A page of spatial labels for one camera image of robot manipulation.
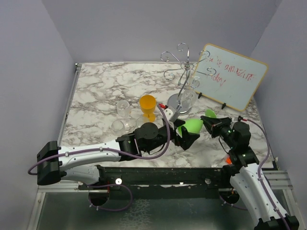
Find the orange plastic wine glass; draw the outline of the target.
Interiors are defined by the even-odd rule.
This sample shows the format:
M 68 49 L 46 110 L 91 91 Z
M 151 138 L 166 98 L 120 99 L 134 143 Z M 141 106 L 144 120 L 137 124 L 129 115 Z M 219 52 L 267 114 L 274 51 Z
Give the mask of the orange plastic wine glass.
M 151 95 L 144 95 L 140 98 L 140 107 L 143 112 L 143 117 L 149 119 L 150 122 L 155 121 L 156 99 Z

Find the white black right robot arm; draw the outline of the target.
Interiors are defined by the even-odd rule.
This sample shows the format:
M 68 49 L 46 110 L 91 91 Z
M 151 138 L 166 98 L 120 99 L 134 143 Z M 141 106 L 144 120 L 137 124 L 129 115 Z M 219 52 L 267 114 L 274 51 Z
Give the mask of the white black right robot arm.
M 246 119 L 201 117 L 212 138 L 221 138 L 230 148 L 230 165 L 223 167 L 221 184 L 233 187 L 245 204 L 256 230 L 296 230 L 299 221 L 290 216 L 273 193 L 262 171 L 263 163 L 249 145 L 251 132 Z

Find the green plastic wine glass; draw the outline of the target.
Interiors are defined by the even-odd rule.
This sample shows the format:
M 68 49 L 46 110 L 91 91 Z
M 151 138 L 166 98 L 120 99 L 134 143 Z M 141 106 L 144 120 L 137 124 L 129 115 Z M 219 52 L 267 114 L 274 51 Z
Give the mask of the green plastic wine glass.
M 211 109 L 207 109 L 205 111 L 205 116 L 207 116 L 209 118 L 216 118 L 217 117 L 215 112 Z M 185 121 L 184 125 L 177 128 L 177 131 L 178 131 L 180 136 L 182 136 L 183 127 L 185 127 L 186 130 L 189 133 L 199 134 L 202 127 L 203 127 L 203 122 L 202 122 L 201 119 L 196 119 L 196 118 L 192 118 L 192 119 Z

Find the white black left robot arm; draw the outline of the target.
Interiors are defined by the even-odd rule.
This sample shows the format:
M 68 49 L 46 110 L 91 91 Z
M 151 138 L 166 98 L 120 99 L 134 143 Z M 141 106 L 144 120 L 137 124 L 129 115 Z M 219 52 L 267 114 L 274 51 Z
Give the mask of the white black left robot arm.
M 86 165 L 142 159 L 143 153 L 162 149 L 167 143 L 187 150 L 200 137 L 201 127 L 202 121 L 199 119 L 178 119 L 174 124 L 164 124 L 162 127 L 147 122 L 115 140 L 75 149 L 60 147 L 56 141 L 50 141 L 37 154 L 34 175 L 37 176 L 38 185 L 69 180 L 101 189 L 105 186 L 106 177 L 97 168 L 86 168 Z

